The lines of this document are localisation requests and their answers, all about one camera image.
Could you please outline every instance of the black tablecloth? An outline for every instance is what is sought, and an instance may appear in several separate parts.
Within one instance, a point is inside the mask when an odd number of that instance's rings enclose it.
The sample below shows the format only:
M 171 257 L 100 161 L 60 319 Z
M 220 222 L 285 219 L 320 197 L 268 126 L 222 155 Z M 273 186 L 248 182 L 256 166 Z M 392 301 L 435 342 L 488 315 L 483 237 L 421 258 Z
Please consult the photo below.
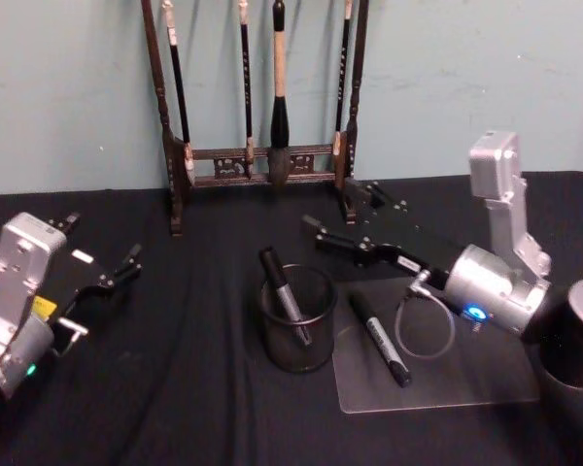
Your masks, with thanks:
M 553 257 L 551 280 L 583 278 L 583 174 L 529 174 L 530 232 Z M 489 247 L 487 214 L 467 177 L 384 182 L 410 217 Z M 168 234 L 162 190 L 0 196 L 0 226 L 20 211 L 82 213 L 71 245 L 112 266 L 140 242 L 144 270 L 114 309 L 91 303 L 91 333 L 46 361 L 12 400 L 0 464 L 579 464 L 583 390 L 538 373 L 538 404 L 347 416 L 332 364 L 289 375 L 259 343 L 257 251 L 321 267 L 339 281 L 396 275 L 317 253 L 300 218 L 343 228 L 327 186 L 201 191 L 185 234 Z

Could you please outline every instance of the black cylinder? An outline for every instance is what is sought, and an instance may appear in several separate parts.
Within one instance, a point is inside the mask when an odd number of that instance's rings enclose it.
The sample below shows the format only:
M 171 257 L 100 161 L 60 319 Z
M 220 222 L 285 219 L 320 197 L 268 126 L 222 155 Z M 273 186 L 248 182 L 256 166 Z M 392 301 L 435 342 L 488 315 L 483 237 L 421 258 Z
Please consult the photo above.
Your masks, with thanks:
M 583 281 L 570 289 L 561 315 L 541 342 L 540 358 L 558 381 L 583 387 Z

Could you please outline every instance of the marker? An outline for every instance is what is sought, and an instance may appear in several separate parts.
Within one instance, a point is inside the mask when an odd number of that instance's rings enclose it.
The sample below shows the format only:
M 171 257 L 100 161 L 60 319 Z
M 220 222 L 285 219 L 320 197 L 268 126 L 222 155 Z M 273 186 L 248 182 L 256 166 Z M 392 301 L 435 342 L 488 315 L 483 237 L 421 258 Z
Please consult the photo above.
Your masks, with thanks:
M 373 343 L 376 345 L 382 358 L 389 366 L 389 370 L 395 381 L 402 388 L 412 382 L 412 376 L 408 368 L 404 365 L 401 357 L 397 354 L 393 342 L 385 332 L 380 320 L 375 315 L 371 306 L 362 295 L 362 293 L 351 293 L 349 296 L 350 305 L 359 320 L 364 324 Z
M 260 251 L 259 259 L 261 259 L 261 265 L 263 265 L 263 270 L 265 270 L 265 277 L 272 286 L 272 289 L 276 291 L 288 319 L 292 322 L 302 321 L 302 313 L 293 297 L 292 288 L 288 283 L 288 279 L 285 277 L 285 272 L 283 271 L 283 266 L 281 265 L 276 250 L 266 248 Z M 309 330 L 303 326 L 299 326 L 296 327 L 295 332 L 305 347 L 311 345 L 312 340 L 311 335 L 309 335 Z

